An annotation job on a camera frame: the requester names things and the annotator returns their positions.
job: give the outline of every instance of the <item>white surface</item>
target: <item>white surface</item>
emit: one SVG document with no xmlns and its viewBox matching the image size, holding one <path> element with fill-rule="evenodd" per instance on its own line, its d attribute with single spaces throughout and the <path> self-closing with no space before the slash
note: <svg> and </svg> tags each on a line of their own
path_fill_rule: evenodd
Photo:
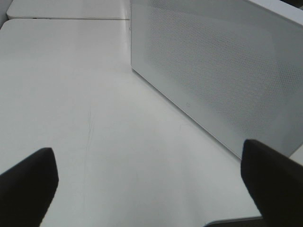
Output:
<svg viewBox="0 0 303 227">
<path fill-rule="evenodd" d="M 303 146 L 299 147 L 299 149 L 291 155 L 290 158 L 303 166 Z"/>
<path fill-rule="evenodd" d="M 130 0 L 13 0 L 14 18 L 129 19 Z"/>
<path fill-rule="evenodd" d="M 240 161 L 132 72 L 128 21 L 0 31 L 0 173 L 42 147 L 59 186 L 42 227 L 201 227 L 257 216 Z"/>
</svg>

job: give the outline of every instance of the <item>white table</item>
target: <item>white table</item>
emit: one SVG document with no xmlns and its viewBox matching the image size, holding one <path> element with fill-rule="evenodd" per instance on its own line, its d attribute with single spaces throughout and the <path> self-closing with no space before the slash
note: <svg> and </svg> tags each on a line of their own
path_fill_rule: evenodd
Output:
<svg viewBox="0 0 303 227">
<path fill-rule="evenodd" d="M 129 19 L 130 0 L 13 0 L 9 19 Z"/>
<path fill-rule="evenodd" d="M 0 172 L 42 147 L 59 186 L 43 227 L 201 227 L 258 216 L 240 161 L 134 73 L 128 21 L 0 31 Z"/>
</svg>

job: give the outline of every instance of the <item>white tabletop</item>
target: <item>white tabletop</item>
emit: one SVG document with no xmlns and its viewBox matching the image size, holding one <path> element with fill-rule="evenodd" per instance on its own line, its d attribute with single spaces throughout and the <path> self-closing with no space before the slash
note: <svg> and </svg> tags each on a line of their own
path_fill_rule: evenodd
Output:
<svg viewBox="0 0 303 227">
<path fill-rule="evenodd" d="M 9 19 L 129 19 L 130 0 L 13 0 Z"/>
<path fill-rule="evenodd" d="M 240 160 L 134 73 L 129 22 L 14 19 L 0 31 L 0 172 L 42 147 L 43 227 L 201 227 L 258 216 Z"/>
</svg>

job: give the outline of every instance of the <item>white perforated box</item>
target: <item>white perforated box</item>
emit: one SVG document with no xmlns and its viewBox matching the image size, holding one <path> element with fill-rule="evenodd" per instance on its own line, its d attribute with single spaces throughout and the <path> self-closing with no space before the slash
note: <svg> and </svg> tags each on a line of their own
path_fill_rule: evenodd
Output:
<svg viewBox="0 0 303 227">
<path fill-rule="evenodd" d="M 280 1 L 133 0 L 132 67 L 241 157 L 303 142 L 303 11 Z"/>
</svg>

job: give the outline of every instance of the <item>white metal enclosure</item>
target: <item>white metal enclosure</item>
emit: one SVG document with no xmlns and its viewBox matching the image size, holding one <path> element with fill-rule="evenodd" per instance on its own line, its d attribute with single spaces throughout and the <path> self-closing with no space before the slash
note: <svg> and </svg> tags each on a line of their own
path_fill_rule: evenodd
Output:
<svg viewBox="0 0 303 227">
<path fill-rule="evenodd" d="M 132 68 L 241 157 L 303 142 L 303 11 L 280 1 L 133 0 Z"/>
</svg>

